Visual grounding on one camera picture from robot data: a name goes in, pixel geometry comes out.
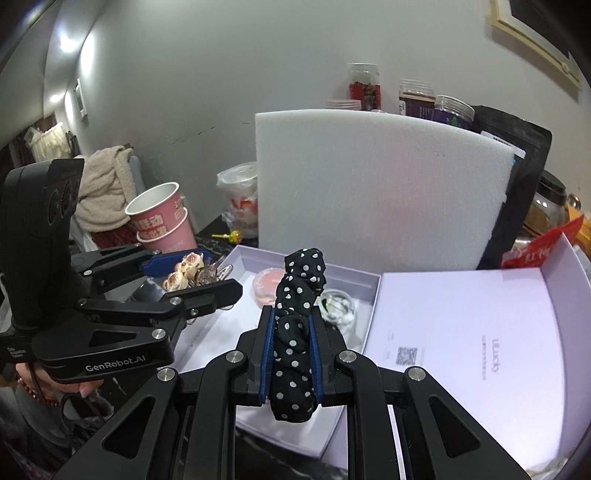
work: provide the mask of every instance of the ceiling light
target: ceiling light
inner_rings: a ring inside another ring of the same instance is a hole
[[[61,47],[62,51],[66,52],[66,53],[70,53],[70,52],[74,51],[76,49],[76,47],[78,46],[78,43],[76,43],[71,38],[68,38],[67,35],[62,35],[60,37],[60,41],[61,41],[60,47]]]

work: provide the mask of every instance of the stacked paper cup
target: stacked paper cup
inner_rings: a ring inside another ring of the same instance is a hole
[[[196,248],[176,182],[163,183],[134,198],[125,213],[137,228],[137,240],[150,250],[162,253]]]

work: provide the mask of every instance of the black polka dot scrunchie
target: black polka dot scrunchie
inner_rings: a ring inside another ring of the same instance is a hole
[[[276,330],[269,399],[277,420],[307,421],[318,406],[310,368],[309,314],[326,285],[324,260],[317,248],[285,258],[285,276],[277,285]]]

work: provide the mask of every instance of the clear glass jar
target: clear glass jar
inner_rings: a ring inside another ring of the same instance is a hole
[[[548,171],[543,171],[534,200],[523,227],[530,235],[540,236],[569,221],[564,184]]]
[[[420,80],[400,80],[398,106],[400,115],[430,120],[435,107],[433,87]]]
[[[349,99],[360,100],[361,110],[382,108],[378,66],[373,63],[349,63]]]
[[[440,124],[470,130],[476,112],[467,103],[447,95],[435,97],[435,109],[431,120]]]

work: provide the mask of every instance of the red package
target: red package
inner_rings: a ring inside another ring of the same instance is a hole
[[[549,230],[544,235],[539,236],[524,249],[514,248],[503,254],[501,268],[532,268],[540,267],[554,248],[556,242],[562,234],[566,235],[569,242],[574,242],[579,230],[583,226],[584,216],[577,217],[570,223],[558,228]]]

